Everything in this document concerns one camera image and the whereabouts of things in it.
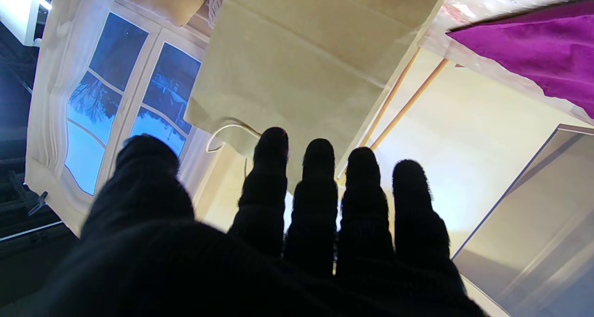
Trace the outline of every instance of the white curtain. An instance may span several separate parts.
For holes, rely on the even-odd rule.
[[[27,130],[25,182],[78,233],[88,212],[60,184],[68,151],[66,106],[95,53],[114,0],[52,0]]]

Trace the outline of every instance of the wall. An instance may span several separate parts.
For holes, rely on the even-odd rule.
[[[439,61],[420,52],[370,143]],[[449,63],[376,150],[382,185],[391,189],[397,161],[421,163],[454,254],[560,123],[586,126]]]

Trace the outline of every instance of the beige paper bag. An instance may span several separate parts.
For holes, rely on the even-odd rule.
[[[213,133],[239,120],[289,134],[289,191],[307,145],[346,163],[443,0],[225,0],[185,120]],[[218,137],[250,158],[239,128]]]

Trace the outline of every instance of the magenta cloth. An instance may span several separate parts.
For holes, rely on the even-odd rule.
[[[567,99],[594,118],[594,0],[552,6],[448,36],[532,79],[546,96]]]

